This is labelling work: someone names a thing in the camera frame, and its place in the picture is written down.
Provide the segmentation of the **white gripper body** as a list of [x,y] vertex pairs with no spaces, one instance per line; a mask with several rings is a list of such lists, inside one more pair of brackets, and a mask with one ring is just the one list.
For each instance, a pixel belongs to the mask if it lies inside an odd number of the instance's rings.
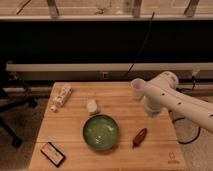
[[157,115],[159,115],[163,108],[162,105],[152,101],[148,97],[143,98],[143,105],[144,105],[144,109],[145,109],[146,113],[150,117],[156,117]]

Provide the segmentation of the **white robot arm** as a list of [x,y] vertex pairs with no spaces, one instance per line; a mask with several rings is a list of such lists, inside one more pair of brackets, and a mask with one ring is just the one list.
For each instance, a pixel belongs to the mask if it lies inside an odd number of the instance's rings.
[[169,71],[145,81],[143,103],[146,112],[155,116],[166,107],[213,133],[213,104],[178,92],[178,84],[178,77]]

